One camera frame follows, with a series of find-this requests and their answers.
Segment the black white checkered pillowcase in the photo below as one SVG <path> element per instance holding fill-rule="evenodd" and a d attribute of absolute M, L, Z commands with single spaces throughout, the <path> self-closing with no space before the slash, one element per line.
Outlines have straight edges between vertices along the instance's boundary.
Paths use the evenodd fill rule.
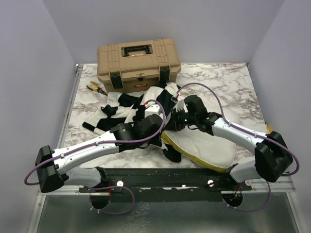
<path fill-rule="evenodd" d="M 164 86 L 152 86 L 141 95 L 109 92 L 106 104 L 89 116 L 82 126 L 101 135 L 120 123 L 141 121 L 144 119 L 144 103 L 148 100 L 160 102 L 166 119 L 169 119 L 170 112 L 176 105 L 172 98 L 179 89 L 180 86 L 176 83 L 168 83 Z"/>

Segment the white pillow yellow edge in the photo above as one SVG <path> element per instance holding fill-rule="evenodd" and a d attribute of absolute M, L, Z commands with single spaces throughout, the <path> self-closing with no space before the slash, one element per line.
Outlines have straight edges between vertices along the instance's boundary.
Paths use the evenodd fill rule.
<path fill-rule="evenodd" d="M 164 131 L 161 139 L 199 165 L 218 172 L 225 172 L 234 161 L 235 143 L 199 130 Z"/>

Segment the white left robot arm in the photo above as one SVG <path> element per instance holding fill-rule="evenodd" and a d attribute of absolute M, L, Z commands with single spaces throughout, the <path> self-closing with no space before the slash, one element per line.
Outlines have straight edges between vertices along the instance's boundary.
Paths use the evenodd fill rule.
<path fill-rule="evenodd" d="M 157 114 L 147 116 L 133 125 L 118 124 L 104 134 L 75 146 L 39 149 L 35 167 L 42 193 L 49 193 L 64 185 L 83 185 L 100 192 L 106 189 L 107 179 L 97 168 L 80 168 L 83 163 L 102 156 L 134 150 L 157 137 L 164 126 Z"/>

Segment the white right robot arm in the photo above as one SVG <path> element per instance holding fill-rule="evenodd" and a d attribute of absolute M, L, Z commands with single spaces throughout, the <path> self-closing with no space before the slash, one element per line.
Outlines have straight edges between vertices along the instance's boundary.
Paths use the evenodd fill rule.
<path fill-rule="evenodd" d="M 207 111 L 197 95 L 178 101 L 176 108 L 170 112 L 165 129 L 178 132 L 187 126 L 195 126 L 203 133 L 227 139 L 254 154 L 253 160 L 234 165 L 229 169 L 229 174 L 224 176 L 223 184 L 229 190 L 250 179 L 263 178 L 274 183 L 293 162 L 279 133 L 265 134 L 235 125 L 221 114 Z"/>

